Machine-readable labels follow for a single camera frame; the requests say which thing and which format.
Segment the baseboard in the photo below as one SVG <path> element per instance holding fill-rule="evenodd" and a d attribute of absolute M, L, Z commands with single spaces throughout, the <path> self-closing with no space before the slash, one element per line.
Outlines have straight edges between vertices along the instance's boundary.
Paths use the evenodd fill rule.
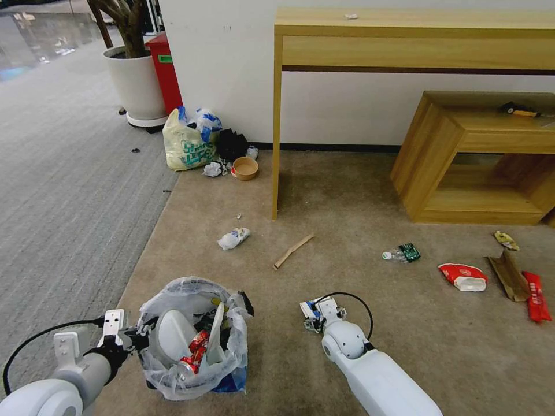
<path fill-rule="evenodd" d="M 272 143 L 251 143 L 257 148 L 267 150 L 272 148 Z M 314 150 L 314 151 L 350 151 L 374 153 L 399 153 L 401 145 L 394 144 L 318 144 L 318 143 L 280 143 L 281 150 Z"/>

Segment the clear plastic bag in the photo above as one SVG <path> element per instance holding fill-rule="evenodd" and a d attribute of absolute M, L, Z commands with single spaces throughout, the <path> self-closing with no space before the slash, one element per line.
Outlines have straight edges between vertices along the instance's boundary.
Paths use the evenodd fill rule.
<path fill-rule="evenodd" d="M 183 376 L 178 374 L 177 365 L 166 367 L 149 348 L 139 354 L 145 379 L 168 400 L 195 399 L 211 390 L 218 392 L 242 391 L 245 389 L 247 368 L 247 325 L 250 317 L 243 296 L 239 292 L 230 294 L 224 287 L 208 279 L 182 277 L 171 281 L 155 297 L 140 308 L 141 316 L 137 327 L 144 327 L 168 309 L 177 309 L 192 323 L 200 320 L 211 309 L 215 309 L 213 298 L 219 298 L 228 308 L 226 319 L 231 326 L 225 360 L 210 365 L 202 373 Z"/>

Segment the red trash bin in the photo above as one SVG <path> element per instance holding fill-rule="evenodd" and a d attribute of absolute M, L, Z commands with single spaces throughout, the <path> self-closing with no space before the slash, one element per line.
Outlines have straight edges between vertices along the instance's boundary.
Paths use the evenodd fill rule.
<path fill-rule="evenodd" d="M 169 115 L 174 108 L 183 105 L 183 100 L 179 91 L 179 85 L 177 84 L 166 32 L 160 33 L 154 39 L 146 42 L 145 45 L 150 49 L 156 75 L 158 76 L 158 83 L 160 84 L 164 103 L 166 104 L 166 112 Z"/>

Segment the black cable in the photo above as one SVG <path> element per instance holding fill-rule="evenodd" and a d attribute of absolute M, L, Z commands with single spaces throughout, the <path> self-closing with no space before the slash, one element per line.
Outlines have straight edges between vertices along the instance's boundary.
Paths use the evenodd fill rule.
<path fill-rule="evenodd" d="M 316 304 L 320 303 L 325 298 L 327 298 L 329 296 L 334 296 L 334 295 L 350 296 L 351 298 L 355 298 L 357 301 L 359 301 L 360 303 L 362 303 L 364 305 L 364 307 L 366 308 L 366 312 L 368 312 L 368 316 L 370 317 L 370 331 L 368 332 L 368 337 L 367 337 L 367 340 L 370 341 L 370 337 L 372 336 L 372 331 L 374 330 L 374 318 L 372 318 L 372 312 L 370 312 L 370 308 L 368 307 L 368 305 L 361 298 L 359 298 L 357 295 L 353 295 L 353 294 L 350 294 L 348 292 L 332 292 L 330 294 L 322 296 L 320 299 L 315 301 L 314 304 L 313 304 L 313 307 L 315 307 Z"/>
<path fill-rule="evenodd" d="M 37 334 L 34 334 L 32 337 L 26 339 L 22 344 L 20 344 L 19 347 L 17 347 L 16 350 L 12 353 L 10 358 L 8 358 L 8 361 L 6 362 L 6 365 L 4 366 L 4 371 L 2 373 L 2 381 L 4 384 L 4 391 L 6 392 L 6 396 L 12 393 L 12 390 L 10 389 L 10 382 L 8 380 L 8 371 L 10 369 L 10 365 L 12 365 L 12 362 L 17 356 L 17 354 L 19 354 L 19 352 L 23 348 L 25 348 L 27 344 L 34 341 L 39 336 L 49 333 L 50 331 L 53 331 L 55 329 L 67 328 L 68 326 L 83 325 L 83 324 L 94 324 L 99 328 L 102 328 L 104 326 L 104 317 L 99 317 L 93 320 L 78 320 L 78 321 L 66 322 L 65 324 L 59 324 L 59 325 L 53 326 L 52 328 L 45 329 L 43 331 L 40 331 Z"/>

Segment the red packaging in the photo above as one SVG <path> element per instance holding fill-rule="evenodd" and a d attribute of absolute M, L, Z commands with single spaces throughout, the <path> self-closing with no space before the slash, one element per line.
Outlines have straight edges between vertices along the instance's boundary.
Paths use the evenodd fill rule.
<path fill-rule="evenodd" d="M 486 290 L 487 276 L 483 271 L 468 265 L 446 263 L 439 270 L 457 289 L 463 292 L 482 292 Z"/>
<path fill-rule="evenodd" d="M 202 357 L 206 353 L 206 346 L 208 345 L 208 338 L 210 334 L 207 331 L 200 331 L 195 335 L 191 343 L 189 344 L 189 351 L 191 351 L 191 356 L 182 357 L 181 362 L 185 363 L 188 368 L 193 371 L 194 374 L 198 374 L 198 368 L 201 364 Z"/>
<path fill-rule="evenodd" d="M 201 345 L 204 345 L 206 347 L 209 337 L 210 334 L 208 333 L 208 331 L 200 331 L 198 334 L 195 335 L 195 337 L 189 344 L 189 351 L 194 352 Z"/>
<path fill-rule="evenodd" d="M 542 282 L 537 274 L 522 272 L 532 294 L 528 298 L 528 315 L 535 322 L 551 321 L 551 315 L 547 309 L 545 298 L 543 297 Z"/>

